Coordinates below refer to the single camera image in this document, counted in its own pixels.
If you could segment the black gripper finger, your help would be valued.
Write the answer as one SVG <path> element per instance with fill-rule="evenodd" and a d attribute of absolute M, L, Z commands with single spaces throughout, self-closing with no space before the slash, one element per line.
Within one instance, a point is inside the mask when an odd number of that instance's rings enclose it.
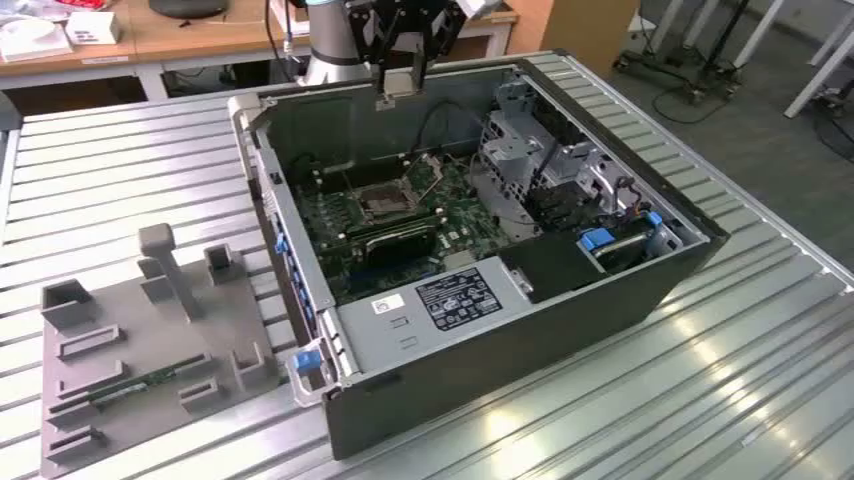
<path fill-rule="evenodd" d="M 413 79 L 415 89 L 422 91 L 429 66 L 438 57 L 450 53 L 466 23 L 466 15 L 455 1 L 422 1 L 417 19 Z"/>
<path fill-rule="evenodd" d="M 387 57 L 394 45 L 394 2 L 355 2 L 355 45 L 363 62 L 377 71 L 375 86 L 385 94 Z"/>

